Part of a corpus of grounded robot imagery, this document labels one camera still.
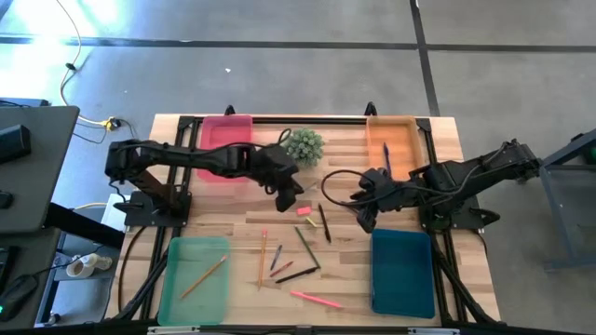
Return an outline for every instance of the blue tray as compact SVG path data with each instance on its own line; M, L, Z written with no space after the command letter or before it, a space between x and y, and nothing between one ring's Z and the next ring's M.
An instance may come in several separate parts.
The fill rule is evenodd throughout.
M380 314L435 316L427 234L385 229L372 232L371 305Z

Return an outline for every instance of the pink eraser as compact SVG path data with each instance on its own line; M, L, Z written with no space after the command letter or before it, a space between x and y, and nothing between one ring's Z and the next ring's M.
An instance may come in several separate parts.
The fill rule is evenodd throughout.
M310 206L307 206L305 208L296 209L296 214L298 214L298 216L308 215L308 214L310 214L311 211L312 211L312 208Z

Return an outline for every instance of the pink tray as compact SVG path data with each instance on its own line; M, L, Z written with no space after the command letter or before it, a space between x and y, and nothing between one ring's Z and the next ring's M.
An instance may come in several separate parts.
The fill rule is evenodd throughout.
M252 116L226 115L206 116L201 127L199 149L214 149L238 141L252 140ZM227 179L215 176L207 170L197 170L197 176L209 182L246 182L246 178Z

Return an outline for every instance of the orange tray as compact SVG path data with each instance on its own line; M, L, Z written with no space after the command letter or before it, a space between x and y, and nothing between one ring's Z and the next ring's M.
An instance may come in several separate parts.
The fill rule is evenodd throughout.
M386 168L383 152L383 143L386 143L394 180L408 180L408 172L424 165L418 126L413 116L368 117L366 140L371 168Z

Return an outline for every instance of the desk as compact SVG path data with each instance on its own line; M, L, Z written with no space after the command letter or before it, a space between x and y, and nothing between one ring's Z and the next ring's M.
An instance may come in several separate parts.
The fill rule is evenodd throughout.
M174 143L179 115L158 114L151 131L150 139ZM437 157L440 161L462 160L457 128L453 118L430 118ZM285 213L275 211L274 197L266 195L256 183L244 186L220 186L207 184L193 172L190 191L193 205L187 226L182 236L227 236L230 239L230 297L225 324L295 325L310 324L320 326L437 326L440 319L377 315L370 308L370 236L356 224L354 215L327 201L320 192L320 179L325 174L339 168L363 171L368 168L368 153L364 126L348 125L299 125L311 127L319 132L326 144L323 159L319 166L310 171L301 171L296 180L304 187L317 181L318 185L298 196L297 204ZM254 125L253 141L269 143L276 141L285 125ZM152 167L150 171L165 181L168 167ZM358 179L341 176L327 185L331 196L347 199L358 188ZM293 211L296 207L310 205L316 209L317 203L325 209L332 233L332 244L328 244L322 228L317 230L298 218ZM312 218L319 221L318 213ZM277 285L264 275L264 286L257 291L256 281L261 248L261 231L268 230L265 266L271 264L279 244L283 251L279 263L294 261L286 275L312 266L304 246L293 231L298 225L305 239L317 255L322 269L312 275L301 277ZM420 231L416 209L381 214L377 227ZM132 229L126 236L125 251L136 232ZM128 302L147 276L149 261L156 235L156 228L147 228L139 237L130 252L129 262L123 280L123 301ZM498 319L499 313L494 297L493 284L486 255L480 239L471 232L453 231L456 258L460 276L484 310ZM106 316L117 313L117 282ZM152 313L157 311L163 276L156 283ZM340 302L348 306L343 310L333 310L311 302L291 297L291 289L312 293L324 299ZM450 313L456 315L453 291L446 285Z
M0 234L41 228L78 112L74 106L0 109L0 129L24 125L31 131L31 153L0 164L0 190L15 197L0 210Z

